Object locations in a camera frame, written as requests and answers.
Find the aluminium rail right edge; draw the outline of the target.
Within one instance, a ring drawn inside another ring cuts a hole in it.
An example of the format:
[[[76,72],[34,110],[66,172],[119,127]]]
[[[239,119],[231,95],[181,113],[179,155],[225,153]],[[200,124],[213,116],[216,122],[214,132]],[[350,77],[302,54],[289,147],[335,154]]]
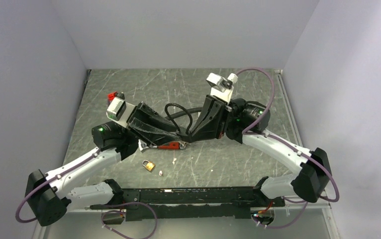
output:
[[[286,105],[286,112],[287,112],[288,118],[290,120],[291,129],[292,129],[292,132],[294,134],[294,139],[298,143],[298,145],[303,146],[303,142],[302,142],[302,139],[300,137],[299,130],[297,127],[297,123],[295,121],[295,117],[294,117],[294,114],[293,114],[293,111],[291,108],[291,104],[290,104],[290,101],[288,98],[288,94],[287,94],[287,91],[286,91],[286,88],[285,88],[285,85],[283,82],[282,72],[283,72],[282,70],[274,70],[274,75],[275,75],[274,78],[279,85],[281,93],[283,94],[283,99],[284,99],[284,102]]]

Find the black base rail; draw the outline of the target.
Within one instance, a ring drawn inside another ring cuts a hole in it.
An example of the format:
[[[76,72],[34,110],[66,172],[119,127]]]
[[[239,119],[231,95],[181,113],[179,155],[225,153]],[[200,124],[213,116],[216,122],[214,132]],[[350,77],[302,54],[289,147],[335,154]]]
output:
[[[280,197],[269,199],[258,188],[124,188],[123,196],[116,196],[106,205],[94,204],[92,210],[123,209],[126,221],[152,219],[181,219],[234,217],[249,219],[256,209],[284,207]]]

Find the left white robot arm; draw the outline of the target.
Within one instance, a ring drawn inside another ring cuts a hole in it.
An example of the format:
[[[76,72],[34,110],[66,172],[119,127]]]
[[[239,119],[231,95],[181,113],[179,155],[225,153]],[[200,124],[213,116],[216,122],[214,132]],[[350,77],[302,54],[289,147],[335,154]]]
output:
[[[25,198],[16,210],[16,220],[26,222],[20,218],[24,204],[28,204],[35,215],[32,221],[38,221],[43,227],[81,207],[103,204],[116,209],[123,202],[123,191],[116,181],[107,179],[84,187],[79,184],[94,173],[126,159],[136,150],[183,148],[178,139],[156,145],[136,138],[126,125],[135,108],[135,105],[119,98],[109,101],[109,122],[92,128],[94,149],[45,174],[41,170],[32,172],[28,176]]]

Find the brass padlock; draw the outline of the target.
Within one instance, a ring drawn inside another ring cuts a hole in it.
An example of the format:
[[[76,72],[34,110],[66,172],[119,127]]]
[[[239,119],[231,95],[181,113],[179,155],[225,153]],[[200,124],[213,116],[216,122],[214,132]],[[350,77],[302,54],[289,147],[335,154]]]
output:
[[[151,161],[148,161],[148,160],[144,160],[142,162],[142,165],[149,172],[152,172],[153,169],[155,168],[155,164],[153,162],[151,162]]]

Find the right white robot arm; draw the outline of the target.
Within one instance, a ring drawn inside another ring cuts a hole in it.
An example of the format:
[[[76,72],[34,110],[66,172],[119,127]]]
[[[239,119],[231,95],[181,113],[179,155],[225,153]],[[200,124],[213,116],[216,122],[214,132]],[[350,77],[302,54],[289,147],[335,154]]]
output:
[[[264,177],[257,183],[254,201],[260,207],[286,196],[298,196],[310,203],[326,199],[322,193],[327,184],[336,186],[327,153],[319,147],[310,150],[293,144],[270,132],[267,130],[270,116],[269,109],[259,102],[237,98],[227,103],[208,95],[195,125],[187,127],[180,136],[191,143],[220,139],[225,135],[260,150],[287,167],[289,175]]]

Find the red handled adjustable wrench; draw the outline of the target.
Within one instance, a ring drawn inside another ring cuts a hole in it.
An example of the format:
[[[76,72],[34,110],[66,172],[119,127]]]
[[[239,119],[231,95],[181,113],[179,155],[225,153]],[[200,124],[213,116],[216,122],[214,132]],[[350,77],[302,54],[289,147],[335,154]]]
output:
[[[159,150],[182,150],[186,148],[186,144],[182,142],[169,142],[163,145],[152,145],[146,144],[142,140],[138,140],[138,147],[141,152],[144,152],[149,149],[159,149]]]

